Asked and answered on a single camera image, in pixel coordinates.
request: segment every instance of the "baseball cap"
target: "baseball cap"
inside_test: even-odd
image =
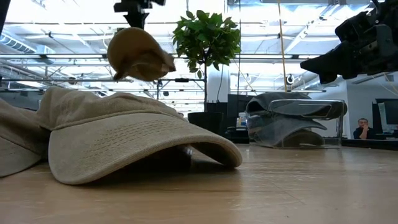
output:
[[[107,58],[116,71],[114,80],[130,76],[153,81],[175,71],[174,58],[148,32],[137,27],[117,32],[108,45]]]
[[[30,168],[46,157],[50,132],[34,122],[35,111],[0,99],[0,177]]]
[[[51,130],[49,164],[64,184],[85,184],[174,146],[191,145],[228,167],[242,163],[229,140],[190,124],[150,98],[50,87],[37,112]]]
[[[332,108],[333,104],[312,101],[303,93],[263,93],[246,107],[249,135],[267,147],[321,146],[325,140],[311,129],[327,128],[312,118],[332,118],[338,114]]]
[[[247,122],[249,136],[257,143],[267,147],[298,147],[301,144],[321,146],[324,139],[310,128],[326,130],[326,127],[312,119],[293,118],[282,114],[271,116],[252,116]]]
[[[246,112],[273,111],[289,116],[334,119],[347,112],[347,106],[335,100],[313,100],[303,93],[265,93],[255,96]]]

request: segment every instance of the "table surface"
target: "table surface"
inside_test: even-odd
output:
[[[78,187],[40,164],[0,179],[0,223],[397,223],[394,151],[239,147],[236,170],[202,161]]]

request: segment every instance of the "column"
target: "column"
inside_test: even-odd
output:
[[[220,65],[220,70],[217,71],[213,66],[208,67],[207,77],[207,100],[209,103],[217,103],[217,99],[220,103],[228,102],[228,94],[231,87],[229,80],[229,67]]]

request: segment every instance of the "green leaves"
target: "green leaves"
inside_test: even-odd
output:
[[[177,55],[186,55],[187,67],[198,78],[207,76],[200,65],[213,65],[217,70],[220,64],[229,65],[235,54],[241,51],[241,33],[231,17],[223,20],[222,14],[197,10],[196,16],[187,11],[187,18],[181,17],[173,31],[173,44]]]
[[[208,39],[207,39],[207,37],[204,34],[199,34],[198,40],[207,41]]]
[[[193,13],[190,12],[190,11],[187,11],[187,16],[188,16],[188,18],[190,18],[190,19],[195,19],[195,16],[194,16]]]
[[[209,20],[208,15],[202,10],[197,10],[197,17],[201,22],[206,22]]]
[[[219,68],[219,66],[218,66],[218,64],[216,62],[213,62],[213,66],[217,69],[217,71],[220,70],[220,68]]]
[[[197,76],[199,79],[201,79],[201,70],[198,71]]]

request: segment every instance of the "black equipment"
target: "black equipment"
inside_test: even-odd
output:
[[[166,0],[122,0],[113,6],[115,12],[127,12],[124,15],[131,27],[138,27],[143,29],[145,19],[149,13],[144,12],[144,9],[152,9],[152,2],[161,6],[166,4]]]
[[[302,62],[301,68],[318,74],[321,84],[333,82],[337,75],[350,79],[397,71],[398,0],[372,2],[372,11],[360,12],[335,29],[341,44]]]
[[[240,112],[246,111],[246,106],[253,96],[228,94],[228,117],[238,118]]]

